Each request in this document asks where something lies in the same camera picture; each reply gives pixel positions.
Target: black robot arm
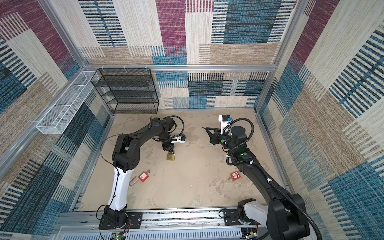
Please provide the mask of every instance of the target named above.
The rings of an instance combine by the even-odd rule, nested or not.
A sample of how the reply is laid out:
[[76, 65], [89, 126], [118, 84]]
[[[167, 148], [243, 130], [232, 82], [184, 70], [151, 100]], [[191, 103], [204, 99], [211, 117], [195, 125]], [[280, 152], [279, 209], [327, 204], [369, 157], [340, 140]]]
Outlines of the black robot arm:
[[164, 119], [154, 118], [140, 130], [119, 135], [112, 154], [113, 165], [126, 172], [134, 169], [140, 161], [140, 147], [152, 137], [158, 136], [165, 151], [173, 152], [174, 144], [171, 142], [171, 131], [175, 121], [172, 117]]
[[[256, 156], [247, 148], [246, 142], [253, 134], [253, 124], [249, 119], [236, 119], [231, 122], [229, 115], [223, 117], [222, 128], [204, 128], [213, 145], [220, 144], [228, 149], [227, 164], [236, 166], [246, 175], [262, 194], [268, 207], [261, 206], [255, 199], [246, 199], [238, 203], [238, 217], [243, 224], [256, 220], [266, 226], [273, 240], [297, 240], [310, 234], [310, 223], [321, 240], [321, 234], [307, 215], [305, 203], [299, 194], [291, 194], [282, 188], [261, 166]], [[245, 128], [232, 124], [239, 120], [246, 120], [252, 126], [252, 131], [247, 137]]]

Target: metal shelf rack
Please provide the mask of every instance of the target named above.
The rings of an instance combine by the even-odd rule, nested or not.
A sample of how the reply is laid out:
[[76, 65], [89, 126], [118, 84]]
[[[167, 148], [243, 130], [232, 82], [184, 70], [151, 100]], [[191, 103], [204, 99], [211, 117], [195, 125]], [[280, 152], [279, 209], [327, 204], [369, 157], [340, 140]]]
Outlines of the metal shelf rack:
[[112, 113], [157, 113], [159, 98], [149, 69], [99, 68], [91, 83]]

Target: black mounting plate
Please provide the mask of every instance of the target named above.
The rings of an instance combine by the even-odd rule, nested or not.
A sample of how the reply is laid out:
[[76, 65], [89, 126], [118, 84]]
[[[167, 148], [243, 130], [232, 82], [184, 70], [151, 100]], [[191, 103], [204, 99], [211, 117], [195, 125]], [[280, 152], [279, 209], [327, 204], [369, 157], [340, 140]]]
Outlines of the black mounting plate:
[[[241, 225], [241, 223], [239, 222], [237, 209], [224, 209], [222, 212], [224, 214], [224, 224], [226, 226]], [[255, 224], [255, 221], [252, 220], [250, 225], [254, 225], [254, 224]]]
[[[126, 212], [128, 215], [128, 219], [131, 220], [131, 229], [138, 229], [141, 226], [141, 219], [142, 219], [142, 212]], [[112, 222], [109, 218], [107, 218], [104, 214], [101, 217], [101, 221], [99, 224], [99, 229], [100, 230], [117, 230], [115, 227], [117, 225]]]

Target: dusty floor surface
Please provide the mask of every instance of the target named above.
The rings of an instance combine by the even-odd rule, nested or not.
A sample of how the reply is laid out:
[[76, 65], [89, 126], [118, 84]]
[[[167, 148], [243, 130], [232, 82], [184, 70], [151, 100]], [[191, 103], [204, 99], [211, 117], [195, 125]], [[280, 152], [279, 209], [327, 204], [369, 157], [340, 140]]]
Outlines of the dusty floor surface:
[[[175, 161], [167, 161], [167, 152], [161, 143], [149, 140], [140, 151], [141, 159], [132, 178], [143, 171], [150, 170], [145, 182], [137, 181], [130, 186], [127, 194], [128, 209], [153, 209], [175, 207], [213, 207], [237, 205], [247, 198], [255, 198], [266, 204], [257, 188], [242, 173], [236, 181], [228, 180], [231, 173], [237, 171], [234, 166], [225, 163], [225, 153], [221, 145], [211, 145], [208, 134], [202, 127], [220, 128], [218, 115], [231, 114], [231, 117], [248, 118], [255, 125], [253, 137], [248, 147], [257, 156], [261, 165], [278, 182], [279, 178], [266, 147], [260, 128], [252, 109], [210, 109], [210, 110], [159, 110], [158, 114], [117, 114], [110, 135], [131, 133], [147, 125], [150, 116], [180, 116], [185, 122], [185, 144], [175, 144]], [[175, 120], [177, 129], [181, 123]], [[246, 128], [245, 121], [237, 122]], [[117, 137], [108, 139], [103, 147], [103, 156], [111, 161], [112, 151]], [[97, 210], [106, 204], [113, 184], [113, 167], [100, 157], [82, 199], [80, 211]]]

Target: red padlock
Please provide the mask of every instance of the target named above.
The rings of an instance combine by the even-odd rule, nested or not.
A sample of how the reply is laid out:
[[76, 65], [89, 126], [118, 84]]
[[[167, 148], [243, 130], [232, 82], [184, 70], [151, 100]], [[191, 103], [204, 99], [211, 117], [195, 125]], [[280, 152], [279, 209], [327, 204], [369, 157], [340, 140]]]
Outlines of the red padlock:
[[144, 182], [148, 178], [148, 174], [146, 172], [143, 172], [140, 176], [139, 179]]
[[237, 179], [241, 178], [240, 173], [238, 171], [232, 173], [231, 177], [233, 180], [237, 180]]

